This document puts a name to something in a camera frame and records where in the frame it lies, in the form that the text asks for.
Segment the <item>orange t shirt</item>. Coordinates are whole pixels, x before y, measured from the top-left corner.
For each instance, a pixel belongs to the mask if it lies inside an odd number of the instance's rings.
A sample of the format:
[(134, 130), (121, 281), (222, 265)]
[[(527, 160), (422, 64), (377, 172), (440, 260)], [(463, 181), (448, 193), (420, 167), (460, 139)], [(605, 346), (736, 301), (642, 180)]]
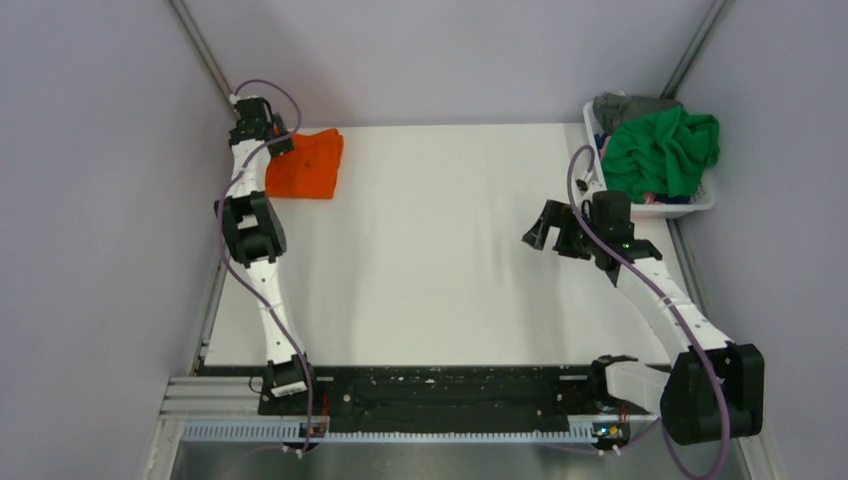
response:
[(295, 134), (294, 150), (273, 157), (266, 168), (265, 191), (271, 198), (331, 200), (343, 158), (338, 129)]

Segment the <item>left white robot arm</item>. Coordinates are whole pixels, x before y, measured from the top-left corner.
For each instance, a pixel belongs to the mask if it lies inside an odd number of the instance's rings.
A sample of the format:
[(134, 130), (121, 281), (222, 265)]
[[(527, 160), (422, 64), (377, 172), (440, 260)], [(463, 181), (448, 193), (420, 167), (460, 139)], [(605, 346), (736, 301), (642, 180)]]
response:
[(232, 94), (236, 113), (229, 131), (233, 179), (215, 213), (229, 263), (243, 269), (233, 278), (257, 301), (265, 338), (263, 394), (283, 401), (297, 413), (319, 404), (320, 386), (312, 380), (306, 349), (296, 333), (283, 288), (287, 241), (280, 218), (266, 193), (271, 154), (291, 147), (282, 118), (260, 96)]

